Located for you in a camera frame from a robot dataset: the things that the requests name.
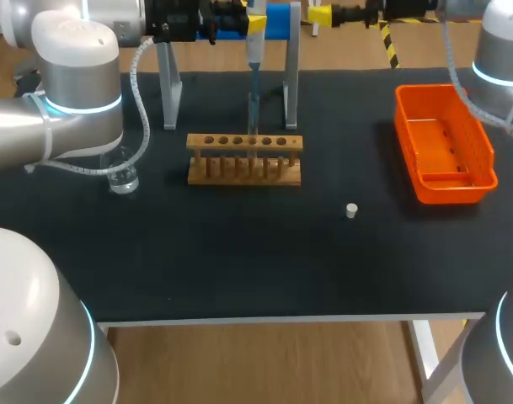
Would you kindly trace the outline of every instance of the black tabletop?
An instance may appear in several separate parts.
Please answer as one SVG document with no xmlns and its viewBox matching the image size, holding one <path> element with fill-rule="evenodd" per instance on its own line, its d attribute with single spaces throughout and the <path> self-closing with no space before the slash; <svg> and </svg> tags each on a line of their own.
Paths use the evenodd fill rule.
<svg viewBox="0 0 513 404">
<path fill-rule="evenodd" d="M 405 170 L 394 89 L 445 70 L 301 73 L 302 186 L 282 189 L 187 186 L 186 134 L 244 133 L 249 76 L 182 78 L 170 132 L 158 76 L 140 75 L 153 132 L 133 195 L 48 167 L 0 174 L 0 226 L 44 248 L 98 321 L 478 312 L 513 283 L 513 139 L 489 130 L 500 186 L 475 206 L 421 205 Z M 281 75 L 262 87 L 260 133 L 288 133 Z"/>
</svg>

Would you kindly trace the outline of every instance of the test tube rack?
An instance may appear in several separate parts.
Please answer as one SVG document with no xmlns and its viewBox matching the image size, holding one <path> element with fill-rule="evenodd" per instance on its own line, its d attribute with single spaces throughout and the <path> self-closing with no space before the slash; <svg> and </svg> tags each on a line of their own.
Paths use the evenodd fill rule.
<svg viewBox="0 0 513 404">
<path fill-rule="evenodd" d="M 188 134 L 187 149 L 195 154 L 189 185 L 301 186 L 302 136 Z M 250 157 L 250 152 L 278 157 Z"/>
</svg>

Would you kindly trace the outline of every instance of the orange basket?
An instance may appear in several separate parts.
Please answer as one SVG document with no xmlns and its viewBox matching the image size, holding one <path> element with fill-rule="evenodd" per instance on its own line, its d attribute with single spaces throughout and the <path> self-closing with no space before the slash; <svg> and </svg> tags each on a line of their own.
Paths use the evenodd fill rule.
<svg viewBox="0 0 513 404">
<path fill-rule="evenodd" d="M 475 204 L 498 186 L 494 149 L 451 84 L 397 88 L 395 125 L 417 198 Z"/>
</svg>

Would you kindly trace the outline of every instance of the white cable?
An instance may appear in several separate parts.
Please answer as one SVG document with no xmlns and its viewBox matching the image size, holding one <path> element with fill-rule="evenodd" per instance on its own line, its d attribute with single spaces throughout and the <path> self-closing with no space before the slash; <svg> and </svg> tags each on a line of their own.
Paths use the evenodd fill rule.
<svg viewBox="0 0 513 404">
<path fill-rule="evenodd" d="M 451 82 L 455 86 L 455 89 L 457 90 L 460 99 L 468 107 L 469 112 L 478 120 L 481 120 L 486 124 L 499 126 L 500 128 L 507 129 L 507 131 L 513 135 L 513 124 L 507 123 L 506 120 L 503 120 L 479 108 L 466 95 L 466 92 L 460 84 L 460 80 L 458 80 L 457 69 L 455 67 L 455 60 L 452 56 L 451 41 L 449 41 L 449 25 L 447 22 L 445 22 L 443 25 L 443 39 L 445 40 L 445 47 L 447 52 L 447 65 L 449 67 L 449 75 L 451 76 Z"/>
<path fill-rule="evenodd" d="M 132 94 L 134 95 L 136 101 L 136 107 L 138 108 L 138 112 L 140 113 L 140 118 L 142 119 L 143 126 L 143 137 L 140 148 L 135 153 L 133 157 L 131 157 L 126 162 L 120 164 L 116 167 L 104 168 L 100 170 L 92 169 L 92 168 L 84 168 L 73 166 L 72 164 L 67 164 L 64 162 L 56 162 L 56 161 L 48 161 L 48 162 L 40 162 L 39 164 L 42 166 L 55 167 L 60 168 L 62 170 L 70 171 L 72 173 L 83 174 L 83 175 L 108 175 L 112 173 L 117 173 L 119 171 L 125 170 L 128 167 L 132 166 L 134 163 L 138 161 L 140 157 L 144 154 L 147 149 L 147 145 L 149 144 L 149 140 L 151 137 L 151 129 L 149 127 L 149 119 L 147 118 L 146 108 L 144 107 L 144 103 L 142 101 L 142 96 L 140 95 L 140 90 L 138 88 L 138 81 L 136 74 L 138 72 L 138 63 L 140 62 L 140 58 L 142 57 L 144 51 L 150 46 L 154 45 L 153 38 L 149 38 L 141 43 L 141 45 L 136 50 L 134 57 L 131 62 L 131 70 L 130 70 L 130 78 L 131 78 L 131 89 Z"/>
</svg>

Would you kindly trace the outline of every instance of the wooden floor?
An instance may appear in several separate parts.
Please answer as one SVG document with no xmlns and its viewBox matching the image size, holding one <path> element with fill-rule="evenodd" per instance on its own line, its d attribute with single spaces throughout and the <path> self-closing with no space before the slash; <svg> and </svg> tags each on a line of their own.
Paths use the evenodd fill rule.
<svg viewBox="0 0 513 404">
<path fill-rule="evenodd" d="M 378 29 L 352 24 L 321 29 L 315 39 L 306 28 L 302 69 L 389 67 Z M 474 24 L 452 27 L 459 66 L 470 66 L 477 35 Z M 402 67 L 446 64 L 439 26 L 394 25 L 392 37 Z M 283 67 L 285 48 L 283 43 L 266 46 L 265 69 Z M 177 44 L 175 50 L 184 71 L 247 69 L 244 43 Z M 132 53 L 121 52 L 123 70 Z M 0 38 L 0 97 L 12 95 L 11 71 L 27 54 Z M 152 52 L 141 70 L 157 70 Z M 442 356 L 462 324 L 431 325 Z M 120 404 L 419 402 L 409 337 L 398 322 L 133 328 L 111 331 L 110 340 L 120 365 Z M 460 394 L 451 402 L 461 402 Z"/>
</svg>

